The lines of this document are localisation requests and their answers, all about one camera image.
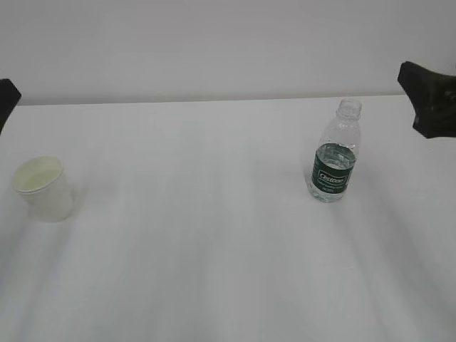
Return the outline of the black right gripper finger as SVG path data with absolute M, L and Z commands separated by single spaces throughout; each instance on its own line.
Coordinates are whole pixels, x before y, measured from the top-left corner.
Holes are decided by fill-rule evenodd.
M 415 110 L 413 128 L 425 138 L 455 136 L 455 77 L 416 63 L 401 64 L 398 82 Z

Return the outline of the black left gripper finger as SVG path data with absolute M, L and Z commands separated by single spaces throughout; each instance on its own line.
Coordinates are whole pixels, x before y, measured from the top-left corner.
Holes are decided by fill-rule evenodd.
M 21 99 L 21 93 L 8 78 L 0 79 L 0 133 Z

